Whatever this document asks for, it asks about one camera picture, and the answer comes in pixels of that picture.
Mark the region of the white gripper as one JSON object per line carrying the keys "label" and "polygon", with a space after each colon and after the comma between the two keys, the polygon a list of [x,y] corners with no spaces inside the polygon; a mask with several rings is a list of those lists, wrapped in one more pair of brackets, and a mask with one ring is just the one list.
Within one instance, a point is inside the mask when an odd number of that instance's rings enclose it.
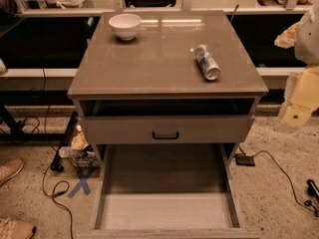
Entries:
{"label": "white gripper", "polygon": [[[295,46],[299,23],[284,30],[274,41],[274,45],[288,49]],[[278,129],[292,133],[311,118],[319,108],[319,66],[308,66],[301,73],[289,76],[286,86],[286,102],[278,114]]]}

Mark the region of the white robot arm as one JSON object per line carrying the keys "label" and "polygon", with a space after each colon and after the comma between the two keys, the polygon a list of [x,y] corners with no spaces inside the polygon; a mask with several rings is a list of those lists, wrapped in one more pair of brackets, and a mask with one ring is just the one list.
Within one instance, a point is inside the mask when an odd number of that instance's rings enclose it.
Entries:
{"label": "white robot arm", "polygon": [[299,22],[274,41],[277,47],[293,47],[297,60],[306,64],[301,73],[291,73],[286,81],[284,103],[278,118],[282,131],[294,132],[304,126],[319,109],[319,1]]}

